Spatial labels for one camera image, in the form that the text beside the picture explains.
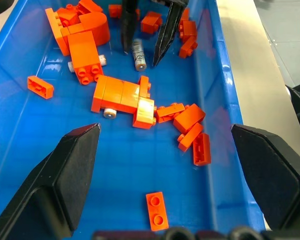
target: orange 2x4 brick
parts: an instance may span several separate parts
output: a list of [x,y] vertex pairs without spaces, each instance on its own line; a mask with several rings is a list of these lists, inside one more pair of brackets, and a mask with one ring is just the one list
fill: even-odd
[[162,192],[154,192],[147,194],[146,204],[150,219],[152,231],[160,231],[169,228],[168,218],[166,213],[164,195]]

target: gray tiled floor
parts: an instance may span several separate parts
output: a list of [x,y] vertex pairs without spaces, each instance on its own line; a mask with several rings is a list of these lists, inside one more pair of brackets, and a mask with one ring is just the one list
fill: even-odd
[[300,84],[300,0],[254,0],[284,82]]

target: orange slope brick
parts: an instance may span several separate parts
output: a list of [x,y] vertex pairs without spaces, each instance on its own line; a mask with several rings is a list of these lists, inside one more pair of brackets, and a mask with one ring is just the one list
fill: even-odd
[[186,135],[181,134],[178,137],[177,139],[177,141],[179,142],[178,147],[183,152],[186,152],[188,148],[191,146],[191,144],[193,143],[193,141],[196,139],[196,137],[202,132],[203,129],[204,127],[197,122]]
[[173,120],[173,125],[182,133],[186,134],[190,128],[198,122],[201,122],[206,116],[205,112],[201,110],[196,104],[189,107],[176,116]]
[[179,57],[183,59],[190,57],[197,47],[198,43],[196,42],[196,38],[194,36],[189,37],[189,39],[180,48]]
[[209,135],[199,134],[193,142],[193,164],[204,166],[211,163]]
[[161,106],[156,110],[156,119],[159,124],[173,120],[176,114],[185,110],[182,103],[172,103],[170,106]]
[[43,81],[37,76],[29,76],[27,81],[28,89],[44,99],[50,99],[54,95],[54,86]]
[[62,23],[59,19],[59,16],[56,12],[52,10],[52,8],[47,8],[45,10],[46,16],[48,18],[49,24],[51,26],[51,30],[53,36],[58,44],[63,56],[68,56],[70,54],[67,44],[61,34]]
[[145,198],[148,206],[151,230],[155,232],[168,229],[168,217],[162,192],[147,194]]

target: lego stud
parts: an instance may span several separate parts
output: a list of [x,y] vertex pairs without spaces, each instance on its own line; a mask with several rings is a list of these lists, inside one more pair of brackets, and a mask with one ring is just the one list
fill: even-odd
[[56,23],[58,24],[59,27],[62,27],[62,23],[61,23],[61,20],[60,20],[60,19],[57,19],[57,20],[56,20]]
[[89,83],[90,83],[90,81],[89,81],[89,78],[87,76],[85,76],[84,78],[82,78],[82,84],[83,85],[87,85]]
[[115,119],[117,116],[117,111],[111,108],[105,108],[103,112],[103,116],[106,119]]
[[69,26],[69,21],[68,21],[68,20],[64,20],[64,21],[62,22],[62,25],[63,25],[64,27],[68,27],[68,26]]
[[150,204],[153,207],[158,207],[160,205],[160,199],[157,196],[153,196],[150,198]]
[[66,9],[71,10],[74,6],[72,4],[67,4],[65,6]]
[[178,137],[177,141],[180,143],[181,140],[184,139],[184,137],[185,137],[185,135],[184,135],[184,134],[181,134],[181,135]]
[[86,75],[86,70],[82,67],[78,70],[79,77],[84,77]]
[[156,226],[161,226],[162,224],[164,224],[164,222],[164,218],[159,214],[156,214],[153,218],[153,223]]
[[99,67],[98,67],[98,65],[93,65],[93,66],[91,67],[91,72],[92,72],[93,74],[97,74],[97,73],[99,72]]

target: orange 1x2 brick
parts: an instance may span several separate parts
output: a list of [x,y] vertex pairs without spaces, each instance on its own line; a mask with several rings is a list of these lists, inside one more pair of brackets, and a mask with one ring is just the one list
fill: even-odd
[[185,110],[176,116],[173,120],[173,125],[182,133],[186,134],[190,128],[198,122],[201,122],[206,116],[196,104],[185,107]]
[[199,134],[193,142],[193,164],[204,166],[211,163],[209,135]]
[[194,142],[196,137],[202,132],[203,129],[204,129],[204,127],[200,123],[197,122],[186,135],[181,134],[178,137],[178,139],[177,139],[177,141],[179,142],[178,147],[183,152],[186,152],[188,150],[188,148],[190,148],[191,144]]
[[164,195],[162,192],[147,194],[146,204],[152,231],[160,231],[169,228]]
[[28,89],[44,99],[50,99],[54,95],[54,86],[37,76],[28,77]]

